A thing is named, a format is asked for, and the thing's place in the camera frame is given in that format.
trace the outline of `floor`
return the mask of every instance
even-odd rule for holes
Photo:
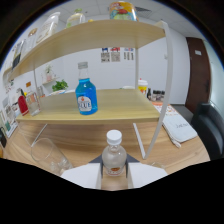
[[[184,105],[171,104],[184,118],[191,123],[191,119],[193,117],[193,113],[189,111]]]

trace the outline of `white wall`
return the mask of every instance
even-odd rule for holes
[[[17,43],[26,38],[31,29],[40,26],[47,19],[43,16],[35,21],[18,39]],[[91,17],[94,20],[109,19],[107,15]],[[154,24],[152,20],[146,20],[140,18],[140,22],[146,22]],[[59,22],[57,31],[65,28],[65,23]],[[174,51],[174,73],[172,82],[172,91],[170,97],[170,103],[173,104],[185,104],[189,77],[190,77],[190,61],[187,42],[184,36],[171,30],[173,51]],[[121,48],[121,62],[101,63],[101,49],[88,50],[78,52],[64,56],[50,62],[53,65],[53,71],[60,78],[64,79],[70,89],[75,89],[78,85],[78,62],[88,61],[89,74],[91,81],[98,89],[117,89],[122,86],[134,86],[135,85],[135,61],[124,60],[123,52],[124,48]],[[166,84],[166,72],[167,72],[167,59],[164,55],[167,54],[166,39],[162,38],[151,44],[142,47],[139,50],[139,77],[145,79],[149,83],[149,87],[154,90],[164,90]],[[42,65],[36,68],[37,86],[42,85],[41,74],[44,72],[46,65]],[[17,88],[26,90],[25,84],[31,81],[34,87],[33,72],[28,72],[15,80],[15,88],[10,92],[10,98],[14,95]],[[54,82],[43,85],[44,93],[48,95],[52,92],[52,85]],[[3,86],[0,89],[0,108],[2,107],[2,100],[5,98],[5,91]]]

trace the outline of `red bottle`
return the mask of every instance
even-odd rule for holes
[[[29,112],[27,104],[26,104],[26,99],[22,95],[21,91],[19,91],[18,105],[19,105],[20,112],[23,116]]]

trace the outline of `white bottle cap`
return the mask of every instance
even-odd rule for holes
[[[88,62],[79,62],[78,63],[78,68],[82,69],[82,68],[88,68]]]
[[[107,132],[107,143],[109,145],[119,145],[122,141],[122,134],[118,130],[111,130]]]
[[[146,80],[139,79],[138,85],[139,86],[148,86],[148,82]]]

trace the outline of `door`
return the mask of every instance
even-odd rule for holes
[[[203,41],[193,37],[186,39],[190,56],[190,83],[185,106],[194,113],[198,103],[209,100],[211,72]]]

